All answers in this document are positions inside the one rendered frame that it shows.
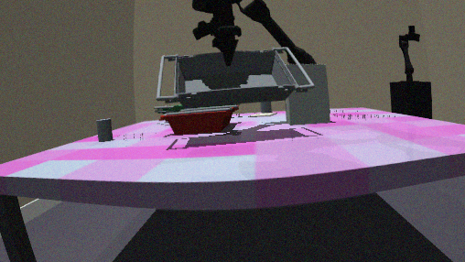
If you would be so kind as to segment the red plastic tray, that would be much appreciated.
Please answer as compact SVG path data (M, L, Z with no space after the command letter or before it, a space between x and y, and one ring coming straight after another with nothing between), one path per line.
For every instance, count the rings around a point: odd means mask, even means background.
M160 121L168 121L175 135L221 132L230 124L232 114L239 107L221 112L164 116Z

